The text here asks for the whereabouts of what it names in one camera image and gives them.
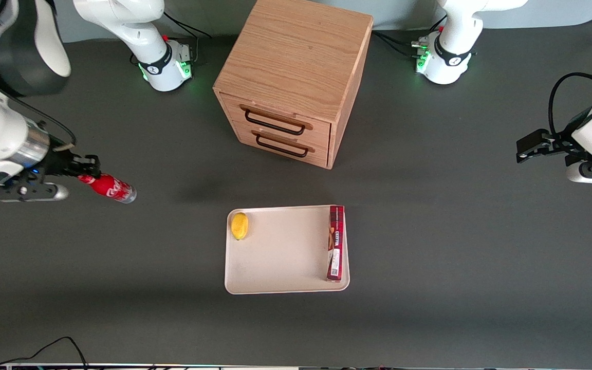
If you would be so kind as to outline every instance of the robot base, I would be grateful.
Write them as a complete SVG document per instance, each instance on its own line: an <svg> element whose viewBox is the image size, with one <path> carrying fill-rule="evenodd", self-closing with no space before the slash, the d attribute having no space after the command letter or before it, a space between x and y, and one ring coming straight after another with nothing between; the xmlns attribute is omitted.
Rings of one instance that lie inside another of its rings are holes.
<svg viewBox="0 0 592 370"><path fill-rule="evenodd" d="M180 44L175 40L168 40L166 43L172 49L171 61L163 67L160 73L152 73L139 65L143 78L157 91L172 91L191 78L191 52L189 46Z"/></svg>
<svg viewBox="0 0 592 370"><path fill-rule="evenodd" d="M421 37L419 42L412 43L413 47L418 47L419 55L415 71L425 75L426 78L435 84L448 85L456 82L460 75L467 70L467 63L472 54L469 54L463 60L458 58L458 64L456 65L447 65L444 58L435 51L435 47L429 46L433 44L430 40L435 40L438 35L440 35L440 32L435 31L427 36Z"/></svg>

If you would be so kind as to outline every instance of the red box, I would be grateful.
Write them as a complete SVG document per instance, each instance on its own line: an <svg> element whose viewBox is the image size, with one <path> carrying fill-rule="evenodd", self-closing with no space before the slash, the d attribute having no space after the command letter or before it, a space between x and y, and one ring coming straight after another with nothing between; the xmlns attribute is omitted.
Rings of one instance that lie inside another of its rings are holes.
<svg viewBox="0 0 592 370"><path fill-rule="evenodd" d="M340 282L342 276L342 256L344 245L344 206L330 206L330 238L328 242L329 281Z"/></svg>

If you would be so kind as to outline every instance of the cabinet top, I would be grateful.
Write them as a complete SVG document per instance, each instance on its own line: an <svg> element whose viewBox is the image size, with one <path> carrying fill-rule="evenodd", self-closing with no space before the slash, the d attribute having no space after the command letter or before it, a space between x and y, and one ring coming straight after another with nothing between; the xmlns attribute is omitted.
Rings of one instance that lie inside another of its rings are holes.
<svg viewBox="0 0 592 370"><path fill-rule="evenodd" d="M371 15L307 0L258 0L214 89L336 122L372 24Z"/></svg>

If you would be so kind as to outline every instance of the white tray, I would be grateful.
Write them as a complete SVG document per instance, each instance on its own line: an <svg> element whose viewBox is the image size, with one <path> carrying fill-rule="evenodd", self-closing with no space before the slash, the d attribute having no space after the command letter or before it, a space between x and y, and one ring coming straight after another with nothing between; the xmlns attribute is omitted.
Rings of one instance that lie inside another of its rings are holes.
<svg viewBox="0 0 592 370"><path fill-rule="evenodd" d="M230 231L235 213L248 216L248 234ZM336 292L350 283L346 217L343 270L326 280L330 206L235 209L228 215L225 288L232 294Z"/></svg>

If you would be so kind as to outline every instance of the yellow lemon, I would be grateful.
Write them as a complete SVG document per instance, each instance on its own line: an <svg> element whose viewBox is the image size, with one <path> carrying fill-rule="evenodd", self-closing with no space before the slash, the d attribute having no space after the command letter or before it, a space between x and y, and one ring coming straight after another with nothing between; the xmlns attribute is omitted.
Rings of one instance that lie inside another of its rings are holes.
<svg viewBox="0 0 592 370"><path fill-rule="evenodd" d="M232 235L237 241L243 239L248 233L248 216L242 212L234 215L230 229L232 229Z"/></svg>

